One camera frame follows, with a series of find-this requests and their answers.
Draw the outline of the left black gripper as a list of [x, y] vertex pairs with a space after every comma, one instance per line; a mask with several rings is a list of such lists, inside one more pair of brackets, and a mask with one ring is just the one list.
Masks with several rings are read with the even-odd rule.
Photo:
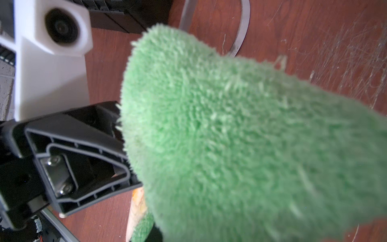
[[1, 122], [1, 241], [50, 242], [42, 209], [71, 215], [142, 186], [115, 101]]

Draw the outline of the green rag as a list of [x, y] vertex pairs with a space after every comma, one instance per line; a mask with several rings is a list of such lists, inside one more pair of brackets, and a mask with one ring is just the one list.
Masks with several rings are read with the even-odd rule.
[[165, 242], [321, 242], [387, 213], [387, 119], [156, 25], [133, 42], [120, 130]]

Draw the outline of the wooden handle sickle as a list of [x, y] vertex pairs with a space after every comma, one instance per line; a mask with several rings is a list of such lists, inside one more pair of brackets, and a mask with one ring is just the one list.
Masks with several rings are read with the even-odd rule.
[[148, 208], [144, 198], [144, 189], [137, 188], [133, 190], [126, 231], [126, 242], [129, 242], [132, 238], [136, 226], [145, 216], [147, 209]]
[[[178, 29], [184, 32], [189, 32], [193, 14], [195, 12], [198, 1], [196, 0], [186, 0], [181, 13], [180, 23]], [[241, 17], [239, 21], [239, 27], [234, 40], [233, 45], [231, 46], [229, 52], [227, 53], [230, 57], [235, 57], [248, 32], [250, 19], [251, 19], [251, 3], [249, 0], [240, 0], [241, 4]]]

